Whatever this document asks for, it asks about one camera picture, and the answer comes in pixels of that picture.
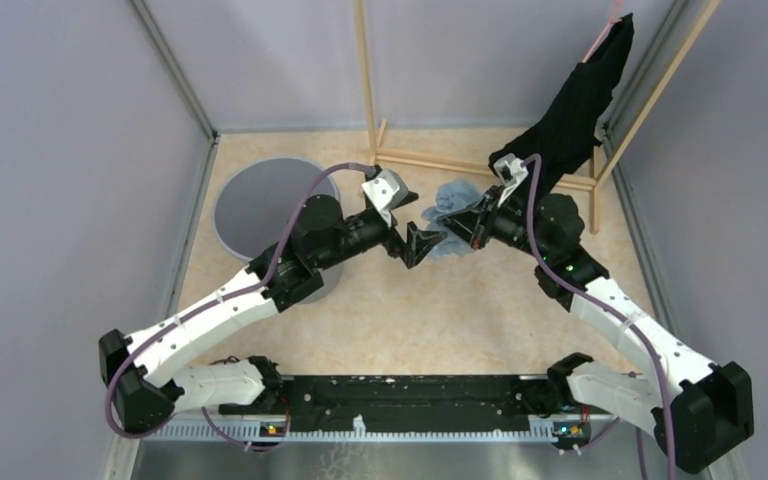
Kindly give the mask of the light blue trash bag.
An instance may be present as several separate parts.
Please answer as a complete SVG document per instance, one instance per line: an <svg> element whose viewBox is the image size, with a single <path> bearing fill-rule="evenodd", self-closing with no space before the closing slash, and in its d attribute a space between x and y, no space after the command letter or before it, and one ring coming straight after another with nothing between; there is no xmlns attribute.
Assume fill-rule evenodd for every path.
<svg viewBox="0 0 768 480"><path fill-rule="evenodd" d="M436 223L443 214L459 211L470 207L481 200L483 194L470 182L456 179L441 185L435 196L435 203L421 213L421 218L427 223L424 230L446 231L447 238L437 245L428 255L430 259L442 259L445 256L465 256L470 253L457 252L457 239L453 234Z"/></svg>

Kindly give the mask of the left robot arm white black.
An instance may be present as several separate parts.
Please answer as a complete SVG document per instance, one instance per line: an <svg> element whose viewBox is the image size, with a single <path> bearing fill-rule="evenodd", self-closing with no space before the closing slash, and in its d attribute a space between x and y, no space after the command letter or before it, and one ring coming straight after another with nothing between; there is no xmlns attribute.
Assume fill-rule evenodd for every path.
<svg viewBox="0 0 768 480"><path fill-rule="evenodd" d="M444 238L413 222L406 233L398 232L393 212L416 201L417 193L368 181L364 196L363 210L350 216L331 196L304 198L279 240L211 294L152 326L103 334L98 353L103 412L111 430L124 438L144 438L182 411L226 403L262 414L274 410L281 388L271 361L190 363L243 328L309 298L323 287L325 270L378 246L411 269Z"/></svg>

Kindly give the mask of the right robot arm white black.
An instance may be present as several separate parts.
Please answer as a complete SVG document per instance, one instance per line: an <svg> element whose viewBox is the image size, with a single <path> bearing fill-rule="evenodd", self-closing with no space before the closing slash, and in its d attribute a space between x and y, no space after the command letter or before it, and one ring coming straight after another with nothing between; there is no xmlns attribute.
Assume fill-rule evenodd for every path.
<svg viewBox="0 0 768 480"><path fill-rule="evenodd" d="M699 473L754 434L752 380L736 362L719 365L660 325L582 246L574 199L548 194L528 207L489 189L439 224L478 250L499 241L538 261L542 291L591 325L640 371L620 373L575 353L548 371L549 404L604 410L651 436L671 472Z"/></svg>

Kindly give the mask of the grey plastic trash bin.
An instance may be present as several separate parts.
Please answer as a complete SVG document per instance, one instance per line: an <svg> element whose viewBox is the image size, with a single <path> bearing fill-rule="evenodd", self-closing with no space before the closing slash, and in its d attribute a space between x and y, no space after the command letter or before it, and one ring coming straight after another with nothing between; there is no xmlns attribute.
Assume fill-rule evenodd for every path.
<svg viewBox="0 0 768 480"><path fill-rule="evenodd" d="M221 189L213 209L222 247L249 263L277 243L299 199L323 170L309 159L275 157L238 171Z"/></svg>

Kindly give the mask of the wooden clothes rack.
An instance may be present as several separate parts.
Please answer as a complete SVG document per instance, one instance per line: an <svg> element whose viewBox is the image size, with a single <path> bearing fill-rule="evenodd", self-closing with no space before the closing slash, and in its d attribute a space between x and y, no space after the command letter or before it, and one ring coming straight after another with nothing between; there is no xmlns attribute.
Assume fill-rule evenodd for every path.
<svg viewBox="0 0 768 480"><path fill-rule="evenodd" d="M636 134L719 6L720 3L715 0L675 1L671 4L645 55L635 67L630 83L620 95L617 106L605 122L597 125L595 135L602 141L602 145L593 149L589 174L568 174L558 183L561 188L588 194L591 233L597 234L600 231L600 197L603 185L617 170ZM439 153L394 149L383 145L388 120L380 119L375 114L364 3L354 1L352 11L360 63L369 162L377 164L385 161L490 176L489 169L476 162Z"/></svg>

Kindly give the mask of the black hanging garment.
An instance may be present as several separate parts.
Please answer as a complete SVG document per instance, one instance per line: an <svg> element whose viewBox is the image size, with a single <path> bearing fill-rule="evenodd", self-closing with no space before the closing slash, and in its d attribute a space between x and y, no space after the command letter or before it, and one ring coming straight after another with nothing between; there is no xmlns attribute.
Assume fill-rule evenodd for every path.
<svg viewBox="0 0 768 480"><path fill-rule="evenodd" d="M596 124L613 100L634 34L633 15L628 13L611 27L590 58L575 66L543 117L491 153L488 165L508 154L520 159L540 155L536 200L549 194L564 175L578 170L600 144L594 135Z"/></svg>

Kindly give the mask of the pink clothes hanger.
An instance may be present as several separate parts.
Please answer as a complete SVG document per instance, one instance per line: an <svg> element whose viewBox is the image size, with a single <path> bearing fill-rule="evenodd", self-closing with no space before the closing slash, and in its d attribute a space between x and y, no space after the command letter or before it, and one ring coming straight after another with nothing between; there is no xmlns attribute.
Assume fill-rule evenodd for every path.
<svg viewBox="0 0 768 480"><path fill-rule="evenodd" d="M611 10L610 16L609 16L606 24L604 25L604 27L601 29L601 31L599 32L599 34L594 39L593 43L590 45L590 47L588 48L587 52L583 56L583 58L581 60L582 63L587 63L592 58L592 56L597 51L597 49L599 48L601 43L608 36L608 34L609 34L610 30L612 29L612 27L616 23L621 21L620 11L622 9L623 3L624 3L623 0L614 0L613 1L613 7L612 7L612 10Z"/></svg>

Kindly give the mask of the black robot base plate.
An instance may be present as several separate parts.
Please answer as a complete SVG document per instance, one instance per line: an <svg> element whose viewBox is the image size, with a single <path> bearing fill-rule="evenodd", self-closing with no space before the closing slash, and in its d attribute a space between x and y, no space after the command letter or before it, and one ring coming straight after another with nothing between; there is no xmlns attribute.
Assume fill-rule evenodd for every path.
<svg viewBox="0 0 768 480"><path fill-rule="evenodd" d="M251 405L222 404L223 416L272 416L292 433L347 432L357 418L371 433L525 432L539 419L596 413L560 398L544 376L297 375L272 385Z"/></svg>

